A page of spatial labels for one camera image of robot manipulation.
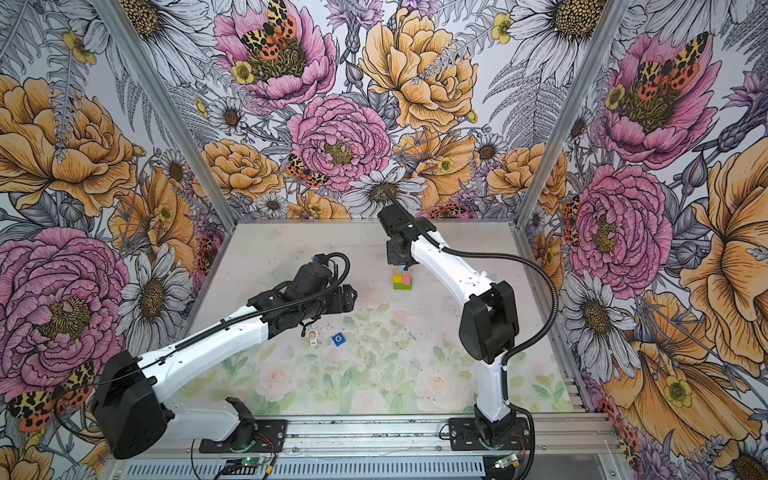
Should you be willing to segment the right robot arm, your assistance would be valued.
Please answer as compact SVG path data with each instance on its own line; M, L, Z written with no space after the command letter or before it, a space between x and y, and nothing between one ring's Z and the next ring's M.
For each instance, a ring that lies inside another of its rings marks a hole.
M409 269L425 267L462 307L459 339L475 361L475 416L480 427L514 421L503 360L519 333L516 299L505 281L494 282L466 262L472 255L452 250L436 227L398 204L384 207L377 218L388 240L387 261Z

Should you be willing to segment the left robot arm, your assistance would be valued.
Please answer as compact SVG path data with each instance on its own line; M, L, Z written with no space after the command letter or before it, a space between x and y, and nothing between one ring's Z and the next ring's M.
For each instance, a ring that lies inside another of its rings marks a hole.
M307 330L324 315L351 312L357 293L346 282L350 270L343 253L317 254L293 279L251 297L212 326L139 356L127 351L113 356L95 384L91 405L112 455L130 459L172 440L250 449L257 441L256 421L241 400L183 406L174 395L237 353L288 330Z

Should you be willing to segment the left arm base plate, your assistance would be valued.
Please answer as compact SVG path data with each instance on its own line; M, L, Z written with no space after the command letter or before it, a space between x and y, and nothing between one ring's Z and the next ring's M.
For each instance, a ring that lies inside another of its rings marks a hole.
M286 439L286 420L246 420L223 440L203 439L199 453L280 453Z

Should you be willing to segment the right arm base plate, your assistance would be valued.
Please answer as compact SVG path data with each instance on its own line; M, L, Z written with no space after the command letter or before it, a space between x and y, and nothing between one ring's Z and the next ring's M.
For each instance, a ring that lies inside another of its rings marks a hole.
M447 433L452 451L512 450L531 448L534 428L527 417L510 413L501 420L449 418Z

